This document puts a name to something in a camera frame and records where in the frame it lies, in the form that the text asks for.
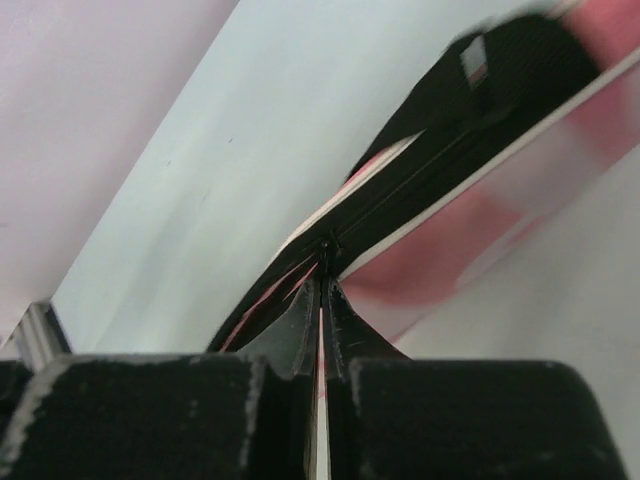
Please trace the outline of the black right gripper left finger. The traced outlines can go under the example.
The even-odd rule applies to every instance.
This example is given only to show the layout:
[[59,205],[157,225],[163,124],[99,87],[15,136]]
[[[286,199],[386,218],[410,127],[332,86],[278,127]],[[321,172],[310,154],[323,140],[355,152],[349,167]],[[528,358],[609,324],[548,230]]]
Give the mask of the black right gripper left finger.
[[234,353],[67,355],[11,398],[5,479],[311,479],[320,286]]

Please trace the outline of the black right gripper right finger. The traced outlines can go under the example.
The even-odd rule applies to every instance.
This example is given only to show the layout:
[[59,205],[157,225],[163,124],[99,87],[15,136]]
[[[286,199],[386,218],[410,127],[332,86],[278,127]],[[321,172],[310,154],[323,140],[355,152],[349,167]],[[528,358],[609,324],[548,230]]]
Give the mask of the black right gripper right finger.
[[588,384],[530,360],[402,354],[322,286],[329,473],[334,479],[624,479]]

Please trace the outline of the pink racket bag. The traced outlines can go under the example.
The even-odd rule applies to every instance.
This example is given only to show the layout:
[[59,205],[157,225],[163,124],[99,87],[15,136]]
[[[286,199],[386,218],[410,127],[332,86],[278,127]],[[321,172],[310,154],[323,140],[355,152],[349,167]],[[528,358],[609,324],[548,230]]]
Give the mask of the pink racket bag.
[[325,271],[389,341],[639,142],[639,5],[580,1],[454,40],[222,324],[234,351]]

